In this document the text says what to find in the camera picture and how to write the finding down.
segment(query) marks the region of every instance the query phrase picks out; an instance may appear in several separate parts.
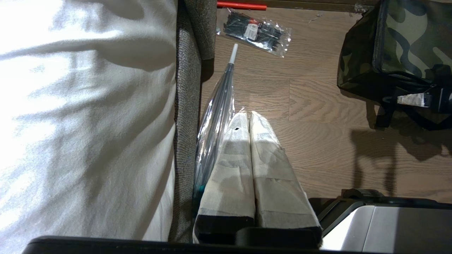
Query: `white sheet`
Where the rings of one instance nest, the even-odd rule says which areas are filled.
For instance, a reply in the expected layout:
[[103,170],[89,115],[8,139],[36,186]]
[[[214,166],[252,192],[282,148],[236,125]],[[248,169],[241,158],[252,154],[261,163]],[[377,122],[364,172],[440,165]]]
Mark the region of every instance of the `white sheet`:
[[0,2],[0,252],[166,240],[176,0]]

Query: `clear plastic wrap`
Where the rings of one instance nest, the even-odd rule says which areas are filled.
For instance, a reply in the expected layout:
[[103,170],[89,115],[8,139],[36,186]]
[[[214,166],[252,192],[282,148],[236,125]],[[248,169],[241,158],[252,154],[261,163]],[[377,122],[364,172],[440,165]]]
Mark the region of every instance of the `clear plastic wrap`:
[[291,28],[283,28],[267,18],[253,18],[232,8],[217,16],[217,34],[284,58],[291,40]]
[[201,197],[217,159],[224,131],[234,116],[233,75],[237,46],[237,44],[234,45],[225,72],[215,86],[199,129],[193,186],[193,217],[198,213]]

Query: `camouflage backpack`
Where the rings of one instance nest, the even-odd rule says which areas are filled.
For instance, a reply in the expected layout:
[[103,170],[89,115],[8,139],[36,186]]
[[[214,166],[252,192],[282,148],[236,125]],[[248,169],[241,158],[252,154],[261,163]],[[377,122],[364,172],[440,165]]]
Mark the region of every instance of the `camouflage backpack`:
[[451,2],[382,0],[345,36],[338,86],[380,103],[377,127],[399,108],[427,130],[446,129],[452,117],[434,123],[416,109],[452,113],[451,68]]

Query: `bag strap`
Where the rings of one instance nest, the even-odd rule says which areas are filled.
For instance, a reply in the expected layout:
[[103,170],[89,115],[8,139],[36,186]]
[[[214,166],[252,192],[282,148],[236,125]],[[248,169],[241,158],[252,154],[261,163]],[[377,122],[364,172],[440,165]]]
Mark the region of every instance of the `bag strap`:
[[434,123],[431,120],[428,120],[427,118],[421,116],[411,106],[400,106],[400,109],[405,112],[411,118],[411,120],[428,131],[439,131],[452,128],[452,115],[450,115],[440,123]]
[[405,112],[408,115],[409,118],[411,118],[411,120],[413,120],[416,124],[418,124],[419,126],[428,131],[437,131],[452,128],[452,115],[450,115],[440,123],[434,123],[431,120],[421,116],[418,112],[416,112],[414,107],[397,104],[397,97],[401,95],[405,95],[404,92],[396,90],[389,102],[384,101],[381,102],[381,106],[385,110],[385,114],[377,116],[375,127],[380,128],[389,127],[392,115],[394,114],[396,108],[399,107],[403,112]]

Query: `red rod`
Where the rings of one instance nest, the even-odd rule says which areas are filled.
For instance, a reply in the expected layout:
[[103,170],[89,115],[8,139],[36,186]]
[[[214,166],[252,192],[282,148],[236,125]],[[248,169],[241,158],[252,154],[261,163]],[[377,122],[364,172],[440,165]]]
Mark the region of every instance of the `red rod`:
[[239,4],[230,2],[220,2],[218,1],[217,7],[221,8],[234,8],[234,9],[255,9],[255,10],[266,10],[266,5],[250,5],[250,4]]

